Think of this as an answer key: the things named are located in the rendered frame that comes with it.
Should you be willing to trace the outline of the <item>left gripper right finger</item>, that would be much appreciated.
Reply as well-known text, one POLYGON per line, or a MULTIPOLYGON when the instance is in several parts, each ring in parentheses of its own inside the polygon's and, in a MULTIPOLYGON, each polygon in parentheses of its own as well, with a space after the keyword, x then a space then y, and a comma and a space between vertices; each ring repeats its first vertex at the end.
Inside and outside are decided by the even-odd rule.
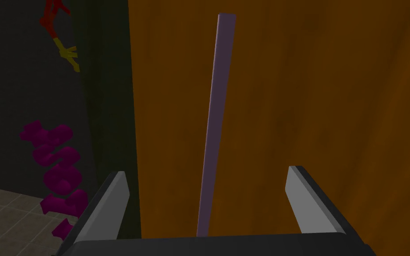
POLYGON ((302 166, 289 166, 285 193, 302 233, 355 230, 302 166))

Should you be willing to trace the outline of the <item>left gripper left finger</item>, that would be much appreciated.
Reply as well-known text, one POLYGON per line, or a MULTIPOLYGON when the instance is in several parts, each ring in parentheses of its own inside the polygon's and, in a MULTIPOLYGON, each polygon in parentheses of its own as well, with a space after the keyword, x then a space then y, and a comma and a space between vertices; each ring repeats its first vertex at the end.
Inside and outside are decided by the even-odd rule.
POLYGON ((115 240, 129 197, 125 172, 110 173, 78 218, 64 244, 88 240, 115 240))

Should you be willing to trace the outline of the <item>magenta letter wall decoration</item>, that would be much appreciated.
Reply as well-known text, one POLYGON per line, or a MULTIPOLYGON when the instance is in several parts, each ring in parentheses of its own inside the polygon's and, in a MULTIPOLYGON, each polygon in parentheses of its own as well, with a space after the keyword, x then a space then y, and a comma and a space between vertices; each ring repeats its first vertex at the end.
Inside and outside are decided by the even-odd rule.
POLYGON ((43 182, 52 193, 40 203, 43 214, 56 212, 80 218, 88 206, 86 191, 78 188, 82 182, 81 173, 74 167, 80 159, 78 151, 72 147, 55 151, 72 137, 72 129, 66 125, 46 130, 39 121, 24 126, 20 133, 21 140, 33 144, 34 160, 40 166, 50 167, 44 174, 43 182))

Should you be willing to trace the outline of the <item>orange wooden cupboard door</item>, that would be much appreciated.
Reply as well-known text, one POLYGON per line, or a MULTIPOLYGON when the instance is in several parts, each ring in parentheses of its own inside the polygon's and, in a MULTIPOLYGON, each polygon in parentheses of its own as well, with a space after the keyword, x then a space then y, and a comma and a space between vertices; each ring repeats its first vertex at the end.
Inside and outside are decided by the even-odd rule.
POLYGON ((410 256, 410 0, 128 0, 144 239, 195 236, 217 16, 236 15, 210 236, 298 233, 301 165, 410 256))

